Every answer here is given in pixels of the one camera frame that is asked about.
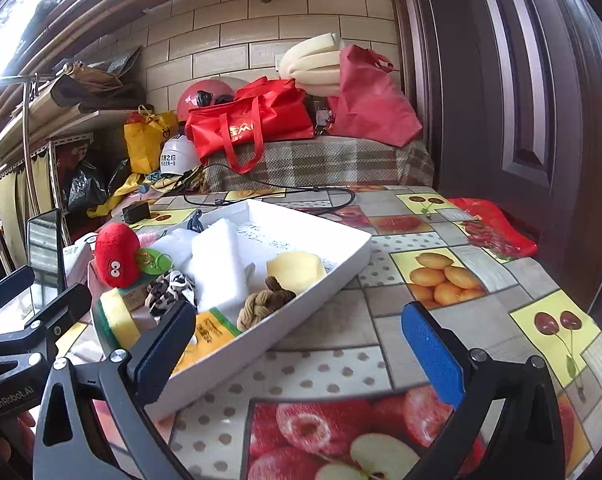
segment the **person's hand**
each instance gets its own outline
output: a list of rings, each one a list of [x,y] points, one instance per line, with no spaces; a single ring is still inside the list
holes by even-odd
[[[23,448],[27,453],[27,459],[32,459],[34,452],[34,433],[30,428],[36,426],[34,417],[30,415],[30,412],[23,412],[17,416],[18,426],[21,428],[23,437]],[[12,456],[12,447],[10,443],[4,438],[0,437],[0,457],[7,462]]]

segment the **pink non-woven bag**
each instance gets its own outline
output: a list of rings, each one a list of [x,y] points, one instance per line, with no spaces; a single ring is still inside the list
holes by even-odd
[[[421,133],[412,105],[395,86],[388,58],[351,45],[339,56],[339,95],[328,97],[334,124],[331,135],[359,137],[404,147]]]

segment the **red bag handle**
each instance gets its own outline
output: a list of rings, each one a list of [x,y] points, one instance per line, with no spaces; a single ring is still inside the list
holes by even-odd
[[[394,72],[395,71],[395,66],[392,64],[392,62],[385,56],[381,56],[381,54],[377,54],[374,50],[370,49],[369,52],[372,54],[372,56],[375,58],[375,64],[384,72],[386,73],[390,73],[390,72]],[[384,66],[381,64],[381,62],[385,62],[387,63],[387,66]]]
[[[239,164],[239,159],[236,157],[235,147],[232,145],[230,138],[230,128],[227,125],[227,114],[219,116],[221,123],[221,137],[223,138],[223,147],[225,148],[225,156],[230,163],[230,167],[236,173],[248,173],[252,171],[263,156],[263,134],[261,133],[261,117],[259,115],[259,97],[256,96],[252,100],[252,134],[254,135],[254,156],[243,166]]]

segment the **red tote bag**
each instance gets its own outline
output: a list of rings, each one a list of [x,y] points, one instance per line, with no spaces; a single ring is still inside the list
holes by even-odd
[[[314,127],[305,107],[305,92],[293,79],[261,77],[239,88],[231,103],[192,108],[185,134],[201,159],[224,150],[237,173],[251,171],[263,156],[263,143],[273,140],[309,139]],[[240,165],[234,145],[254,142],[254,157]]]
[[[357,45],[339,56],[338,97],[328,97],[335,116],[329,134],[359,137],[404,147],[421,133],[421,123],[403,93],[390,79],[390,61]]]

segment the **smartphone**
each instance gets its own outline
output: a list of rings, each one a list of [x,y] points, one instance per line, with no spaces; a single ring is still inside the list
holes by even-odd
[[[61,212],[53,209],[28,220],[28,266],[34,270],[30,296],[38,314],[66,289]]]

